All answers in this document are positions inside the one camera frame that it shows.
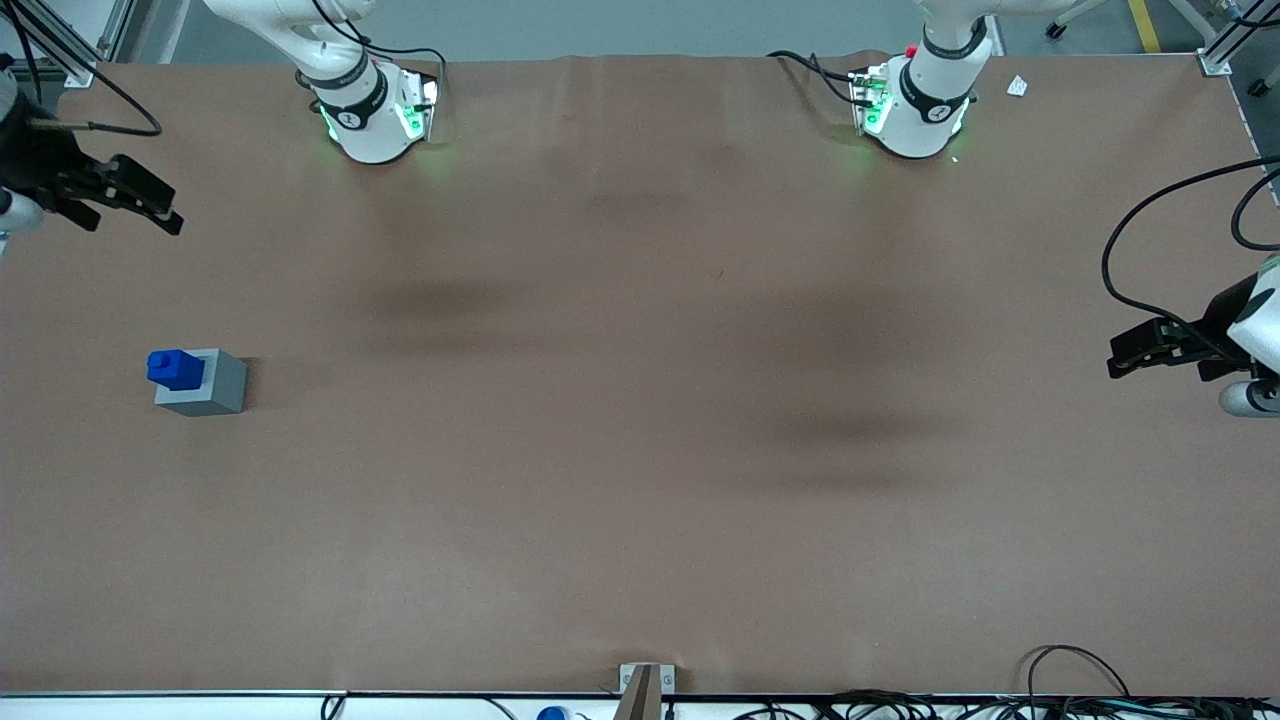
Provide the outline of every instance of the blue block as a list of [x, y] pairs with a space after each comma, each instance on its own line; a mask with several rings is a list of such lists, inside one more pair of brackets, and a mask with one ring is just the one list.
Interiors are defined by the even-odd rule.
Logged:
[[196, 389], [205, 361], [180, 350], [156, 350], [147, 356], [147, 379], [169, 389]]
[[244, 361], [216, 347], [187, 352], [204, 361], [200, 387], [169, 389], [156, 386], [156, 405], [191, 418], [239, 413], [244, 407], [244, 379], [248, 375]]

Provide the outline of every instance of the black ring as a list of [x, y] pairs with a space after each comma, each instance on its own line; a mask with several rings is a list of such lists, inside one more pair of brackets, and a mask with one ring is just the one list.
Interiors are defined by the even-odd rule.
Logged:
[[356, 63], [356, 67], [348, 70], [347, 74], [342, 77], [335, 77], [332, 79], [316, 79], [305, 73], [302, 77], [307, 78], [307, 82], [311, 83], [311, 87], [314, 90], [342, 90], [343, 87], [347, 87], [348, 85], [360, 79], [360, 76], [365, 73], [365, 68], [367, 67], [369, 67], [369, 53], [361, 49], [360, 61]]
[[928, 31], [925, 31], [923, 37], [924, 49], [929, 51], [929, 55], [936, 55], [938, 58], [942, 58], [943, 60], [964, 60], [969, 55], [973, 55], [973, 51], [977, 50], [978, 46], [982, 45], [982, 41], [987, 38], [986, 18], [978, 18], [977, 20], [974, 20], [973, 27], [969, 28], [969, 31], [973, 33], [969, 36], [969, 44], [959, 50], [947, 50], [946, 47], [938, 47], [937, 45], [929, 41], [929, 33]]

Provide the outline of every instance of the metal bracket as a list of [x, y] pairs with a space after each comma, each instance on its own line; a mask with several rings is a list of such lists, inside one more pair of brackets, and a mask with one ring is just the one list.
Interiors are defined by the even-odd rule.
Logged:
[[635, 674], [636, 667], [641, 665], [654, 665], [658, 670], [658, 687], [662, 688], [662, 694], [672, 694], [676, 692], [676, 666], [675, 665], [662, 665], [655, 662], [627, 662], [626, 665], [618, 666], [618, 692], [627, 692], [627, 683], [631, 682], [631, 675]]
[[77, 35], [72, 26], [67, 24], [44, 0], [26, 0], [22, 6], [29, 15], [19, 12], [19, 22], [26, 27], [31, 40], [45, 51], [47, 60], [67, 73], [67, 82], [63, 86], [68, 88], [88, 87], [93, 82], [93, 74], [84, 69], [84, 65], [96, 64], [101, 59], [97, 50]]
[[1231, 74], [1231, 63], [1226, 60], [1219, 65], [1210, 63], [1203, 47], [1196, 50], [1196, 61], [1199, 63], [1201, 74], [1204, 77], [1228, 77]]

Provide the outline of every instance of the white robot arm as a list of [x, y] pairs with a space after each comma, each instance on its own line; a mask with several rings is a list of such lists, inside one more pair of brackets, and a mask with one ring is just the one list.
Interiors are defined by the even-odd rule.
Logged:
[[387, 163], [425, 140], [439, 83], [374, 59], [329, 22], [361, 19], [376, 0], [205, 0], [289, 56], [320, 99], [329, 137], [353, 160]]
[[1074, 0], [913, 0], [924, 13], [914, 55], [854, 76], [859, 131], [905, 158], [934, 155], [960, 131], [973, 83], [991, 58], [986, 15], [1056, 14]]

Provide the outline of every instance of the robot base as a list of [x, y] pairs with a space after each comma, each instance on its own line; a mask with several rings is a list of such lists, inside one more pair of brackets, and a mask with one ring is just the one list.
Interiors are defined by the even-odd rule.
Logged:
[[902, 97], [900, 77], [906, 56], [890, 58], [882, 65], [872, 65], [865, 73], [850, 77], [850, 91], [855, 100], [865, 100], [870, 108], [854, 105], [854, 126], [859, 135], [879, 141], [886, 150], [904, 158], [928, 158], [946, 147], [951, 136], [960, 132], [960, 123], [969, 101], [941, 123], [927, 123], [919, 110]]

